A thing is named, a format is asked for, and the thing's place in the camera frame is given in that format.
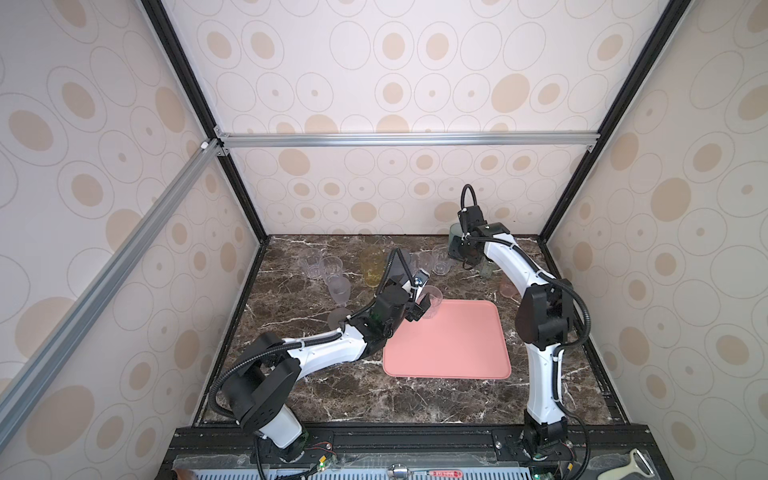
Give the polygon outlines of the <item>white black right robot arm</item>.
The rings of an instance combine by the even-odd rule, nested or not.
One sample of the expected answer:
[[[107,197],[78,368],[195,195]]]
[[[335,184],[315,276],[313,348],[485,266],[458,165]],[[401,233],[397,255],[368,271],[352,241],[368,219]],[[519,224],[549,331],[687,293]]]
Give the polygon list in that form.
[[[543,456],[567,436],[561,377],[564,345],[575,319],[573,295],[499,223],[452,233],[449,256],[466,266],[484,259],[496,264],[521,294],[515,330],[526,345],[529,373],[522,444],[528,456]]]

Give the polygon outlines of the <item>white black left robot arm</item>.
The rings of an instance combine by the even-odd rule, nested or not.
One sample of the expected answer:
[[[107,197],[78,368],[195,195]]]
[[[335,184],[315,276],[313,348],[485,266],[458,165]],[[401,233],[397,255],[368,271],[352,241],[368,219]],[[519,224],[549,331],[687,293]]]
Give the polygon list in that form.
[[[387,282],[372,301],[329,333],[299,339],[261,335],[216,379],[209,408],[242,430],[272,442],[285,457],[305,448],[308,433],[286,405],[296,383],[326,368],[365,359],[386,346],[405,321],[421,319],[433,295]]]

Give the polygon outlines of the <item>tall yellow plastic tumbler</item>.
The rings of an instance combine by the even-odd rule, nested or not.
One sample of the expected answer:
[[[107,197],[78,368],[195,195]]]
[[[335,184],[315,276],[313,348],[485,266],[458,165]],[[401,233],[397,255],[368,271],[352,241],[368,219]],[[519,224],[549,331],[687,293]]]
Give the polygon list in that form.
[[[386,269],[386,251],[373,246],[363,250],[359,260],[364,283],[371,288],[377,287]]]

